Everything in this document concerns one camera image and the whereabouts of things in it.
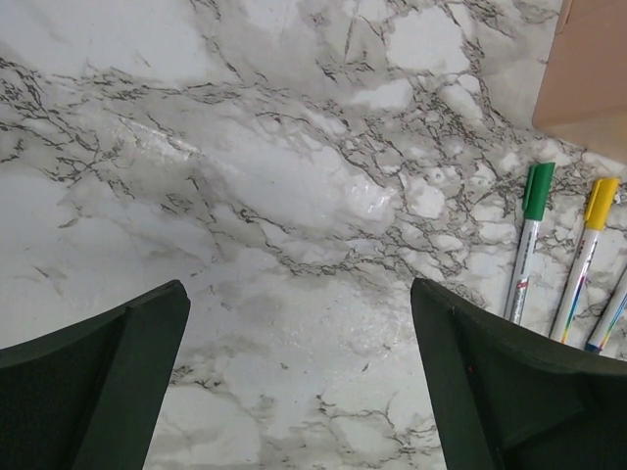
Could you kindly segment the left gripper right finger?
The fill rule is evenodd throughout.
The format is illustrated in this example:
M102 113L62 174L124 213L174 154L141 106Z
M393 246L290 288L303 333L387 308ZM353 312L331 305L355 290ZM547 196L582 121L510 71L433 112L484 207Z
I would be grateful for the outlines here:
M410 290L450 469L623 469L626 364L576 350L437 282Z

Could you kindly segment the yellow pen cap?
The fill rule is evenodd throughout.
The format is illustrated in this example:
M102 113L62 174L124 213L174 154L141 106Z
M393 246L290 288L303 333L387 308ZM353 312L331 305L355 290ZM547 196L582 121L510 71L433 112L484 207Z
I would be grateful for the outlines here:
M617 177L599 178L594 182L584 214L586 229L604 229L619 182Z

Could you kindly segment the green pen cap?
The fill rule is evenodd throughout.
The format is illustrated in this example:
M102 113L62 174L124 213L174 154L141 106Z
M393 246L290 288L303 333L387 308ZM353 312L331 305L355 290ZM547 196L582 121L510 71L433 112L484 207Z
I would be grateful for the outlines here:
M534 164L529 168L522 202L525 219L543 220L554 171L555 163Z

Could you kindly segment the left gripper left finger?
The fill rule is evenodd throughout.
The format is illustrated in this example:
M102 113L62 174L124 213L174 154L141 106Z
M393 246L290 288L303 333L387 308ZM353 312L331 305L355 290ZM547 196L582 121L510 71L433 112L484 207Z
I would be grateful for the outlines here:
M2 350L2 468L142 468L189 311L172 280Z

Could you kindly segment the white pen blue tip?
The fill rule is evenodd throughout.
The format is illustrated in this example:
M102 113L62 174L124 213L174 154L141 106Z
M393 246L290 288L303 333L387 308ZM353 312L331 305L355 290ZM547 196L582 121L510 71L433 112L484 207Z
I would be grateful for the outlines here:
M613 328L620 319L626 307L627 272L623 271L621 278L607 304L602 316L588 338L584 350L591 353L600 353L607 343Z

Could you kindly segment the white pen yellow tip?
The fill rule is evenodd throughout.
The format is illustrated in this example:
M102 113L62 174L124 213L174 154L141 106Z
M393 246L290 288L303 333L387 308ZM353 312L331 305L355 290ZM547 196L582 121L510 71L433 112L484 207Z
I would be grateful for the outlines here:
M550 338L554 341L567 341L601 233L594 228L583 232L551 329Z

